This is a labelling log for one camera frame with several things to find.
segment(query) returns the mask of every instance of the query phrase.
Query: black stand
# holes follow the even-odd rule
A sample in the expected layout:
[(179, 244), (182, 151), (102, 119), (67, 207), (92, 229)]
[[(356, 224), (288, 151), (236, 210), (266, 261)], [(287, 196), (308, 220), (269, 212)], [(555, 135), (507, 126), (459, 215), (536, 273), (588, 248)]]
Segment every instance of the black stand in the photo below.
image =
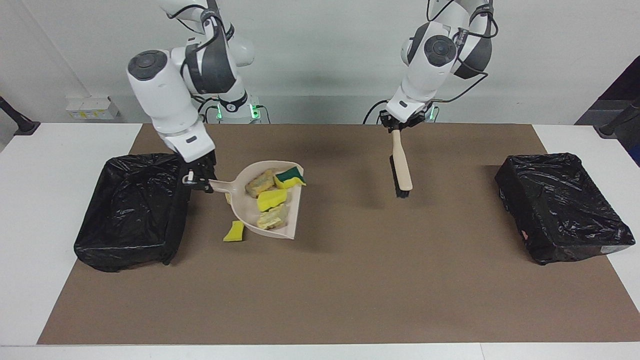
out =
[(40, 126), (40, 122), (31, 121), (29, 118), (19, 113), (16, 109), (14, 109), (8, 102), (5, 101), (3, 97), (0, 96), (0, 108), (4, 110), (4, 112), (9, 115), (16, 124), (18, 124), (18, 130), (14, 133), (14, 135), (31, 135), (33, 134), (38, 126)]
[(634, 102), (629, 105), (626, 109), (624, 109), (620, 115), (618, 115), (615, 119), (613, 119), (607, 125), (597, 127), (594, 126), (598, 135), (600, 135), (603, 139), (616, 139), (617, 136), (615, 134), (616, 127), (633, 120), (636, 116), (640, 115), (640, 97), (638, 97)]

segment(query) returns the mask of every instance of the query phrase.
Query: dirty sponge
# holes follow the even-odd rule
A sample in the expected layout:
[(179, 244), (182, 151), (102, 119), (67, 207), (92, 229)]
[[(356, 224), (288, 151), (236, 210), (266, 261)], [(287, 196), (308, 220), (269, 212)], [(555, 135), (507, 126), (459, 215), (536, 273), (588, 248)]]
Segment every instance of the dirty sponge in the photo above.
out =
[(277, 174), (274, 180), (278, 189), (288, 189), (296, 185), (307, 185), (305, 178), (300, 174), (298, 167), (292, 167), (281, 174)]
[(274, 179), (273, 169), (269, 169), (263, 172), (262, 174), (260, 174), (260, 176), (251, 180), (251, 182), (248, 183), (244, 187), (244, 189), (246, 190), (246, 192), (249, 193), (249, 195), (251, 195), (251, 197), (257, 198), (261, 192), (266, 191), (275, 186), (273, 179)]
[(265, 213), (260, 214), (258, 227), (263, 230), (274, 229), (283, 226), (287, 218), (287, 208), (284, 204), (279, 205)]
[(244, 224), (242, 221), (234, 221), (231, 225), (231, 230), (223, 239), (224, 242), (242, 241), (242, 232), (244, 230)]
[(258, 195), (258, 210), (260, 210), (260, 212), (264, 212), (271, 208), (275, 208), (285, 201), (287, 201), (286, 189), (261, 192), (260, 195)]

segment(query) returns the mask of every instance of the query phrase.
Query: white dustpan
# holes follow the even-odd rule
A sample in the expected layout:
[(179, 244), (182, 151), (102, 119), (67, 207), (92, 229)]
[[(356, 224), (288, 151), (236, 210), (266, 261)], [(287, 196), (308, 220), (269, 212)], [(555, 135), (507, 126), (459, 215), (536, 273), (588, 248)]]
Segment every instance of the white dustpan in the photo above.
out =
[(242, 221), (249, 230), (270, 238), (293, 239), (296, 236), (296, 222), (298, 221), (298, 206), (300, 205), (302, 186), (294, 186), (287, 190), (287, 202), (285, 202), (285, 206), (287, 206), (289, 211), (287, 221), (283, 227), (273, 230), (262, 230), (256, 226), (258, 218), (260, 217), (258, 204), (256, 199), (251, 197), (244, 189), (245, 185), (268, 169), (273, 168), (283, 172), (292, 167), (297, 167), (300, 175), (303, 175), (304, 169), (302, 169), (300, 165), (290, 161), (260, 161), (240, 171), (236, 180), (233, 180), (231, 183), (217, 180), (210, 180), (209, 182), (214, 191), (229, 193), (231, 195), (231, 210), (233, 210), (238, 220)]

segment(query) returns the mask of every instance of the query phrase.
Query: brush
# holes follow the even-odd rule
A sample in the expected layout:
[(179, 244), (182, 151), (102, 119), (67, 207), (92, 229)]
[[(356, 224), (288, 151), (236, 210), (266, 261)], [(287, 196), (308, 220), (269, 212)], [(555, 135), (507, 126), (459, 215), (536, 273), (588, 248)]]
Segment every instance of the brush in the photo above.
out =
[(396, 186), (396, 197), (406, 198), (413, 189), (411, 182), (411, 174), (409, 173), (409, 165), (406, 163), (406, 156), (402, 148), (402, 140), (400, 139), (400, 130), (391, 131), (391, 137), (394, 143), (394, 150), (389, 157), (391, 162), (391, 172), (394, 176), (394, 184)]

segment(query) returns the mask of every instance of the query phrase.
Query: black plastic bag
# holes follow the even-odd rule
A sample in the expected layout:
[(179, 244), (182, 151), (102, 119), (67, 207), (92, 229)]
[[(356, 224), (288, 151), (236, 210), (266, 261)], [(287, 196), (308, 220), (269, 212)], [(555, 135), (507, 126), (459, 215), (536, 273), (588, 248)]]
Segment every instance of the black plastic bag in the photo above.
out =
[(191, 189), (174, 154), (106, 162), (74, 245), (78, 259), (105, 272), (162, 261), (178, 251)]
[(576, 155), (509, 156), (495, 180), (538, 264), (579, 261), (636, 243)]

